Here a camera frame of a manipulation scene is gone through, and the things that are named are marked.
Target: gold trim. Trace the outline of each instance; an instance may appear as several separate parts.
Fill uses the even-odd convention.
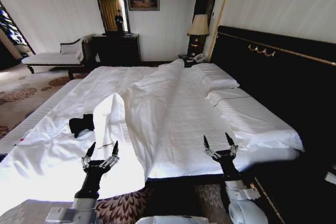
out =
[[[226,0],[223,0],[222,7],[220,9],[221,12],[220,12],[218,20],[217,20],[216,28],[215,28],[215,31],[214,31],[214,36],[212,37],[211,46],[210,46],[209,53],[208,53],[208,56],[207,56],[207,59],[206,59],[207,62],[210,61],[212,51],[214,50],[215,40],[216,40],[216,37],[217,37],[217,30],[218,30],[218,27],[219,27],[219,23],[221,22],[220,20],[221,20],[222,15],[223,15],[225,3],[226,3]]]
[[[268,54],[266,48],[264,48],[263,51],[259,51],[258,47],[252,48],[251,44],[248,45],[248,49],[252,52],[257,52],[258,54],[264,54],[266,57],[273,57],[275,55],[275,51],[271,54]]]
[[[275,207],[274,203],[272,202],[272,200],[268,197],[266,191],[264,190],[264,188],[262,187],[261,183],[259,182],[259,180],[257,179],[257,177],[254,177],[255,181],[257,182],[258,186],[260,187],[263,195],[265,195],[268,203],[271,205],[271,207],[273,208],[274,212],[276,213],[276,215],[278,216],[279,220],[281,221],[282,224],[286,224],[284,219],[282,218],[281,214],[279,213],[279,211],[277,210],[277,208]]]
[[[326,64],[329,64],[329,65],[332,65],[332,66],[336,67],[336,62],[333,62],[333,61],[323,60],[323,59],[316,58],[316,57],[313,57],[313,56],[310,56],[310,55],[301,54],[299,52],[294,52],[294,51],[291,51],[291,50],[287,50],[287,49],[283,49],[283,48],[279,48],[279,47],[274,47],[274,46],[264,44],[264,43],[260,43],[260,42],[256,42],[256,41],[253,41],[253,40],[240,38],[240,37],[237,37],[237,36],[234,36],[234,35],[221,33],[220,31],[218,32],[218,34],[226,35],[226,36],[236,38],[236,39],[241,39],[241,40],[244,40],[244,41],[247,41],[247,42],[250,42],[250,43],[253,43],[253,44],[257,44],[257,45],[260,45],[260,46],[263,46],[263,47],[269,47],[269,48],[272,48],[272,49],[275,49],[275,50],[278,50],[278,51],[286,52],[288,54],[301,56],[301,57],[304,57],[304,58],[307,58],[307,59],[310,59],[310,60],[319,61],[321,63],[326,63]]]

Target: robotic hand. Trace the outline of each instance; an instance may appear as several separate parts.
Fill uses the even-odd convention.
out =
[[[241,174],[235,168],[233,159],[236,157],[238,145],[225,133],[230,149],[213,151],[204,136],[205,153],[212,157],[222,167],[225,189],[230,200],[229,214],[234,224],[267,224],[265,213],[252,201],[260,197],[256,188],[247,188],[241,179]]]
[[[113,147],[112,155],[105,160],[91,160],[96,143],[88,149],[85,157],[82,157],[83,170],[86,177],[82,188],[75,194],[71,208],[53,207],[47,218],[46,224],[93,224],[96,221],[95,205],[99,197],[99,183],[102,175],[108,172],[119,160],[118,141]]]

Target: black wood furniture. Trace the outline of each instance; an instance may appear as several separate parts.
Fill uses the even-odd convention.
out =
[[[141,62],[139,35],[108,32],[93,37],[93,44],[103,66],[139,66]]]
[[[332,43],[218,28],[211,62],[291,125],[306,150],[295,161],[257,164],[246,172],[257,179],[281,223],[334,220],[336,187],[324,177],[336,163],[335,50]]]
[[[197,64],[197,62],[192,59],[192,57],[188,57],[188,55],[178,55],[180,59],[184,61],[185,68],[191,68],[193,65]]]

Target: mirror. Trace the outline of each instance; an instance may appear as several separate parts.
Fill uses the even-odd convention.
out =
[[[131,31],[126,0],[97,0],[97,2],[105,32]]]

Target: white wall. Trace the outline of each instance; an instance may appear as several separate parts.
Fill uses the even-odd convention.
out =
[[[96,0],[1,0],[36,53],[59,51],[59,43],[103,33]],[[186,53],[195,0],[160,0],[160,11],[129,11],[140,34],[142,60],[173,60]]]
[[[336,0],[227,0],[220,24],[335,43]]]

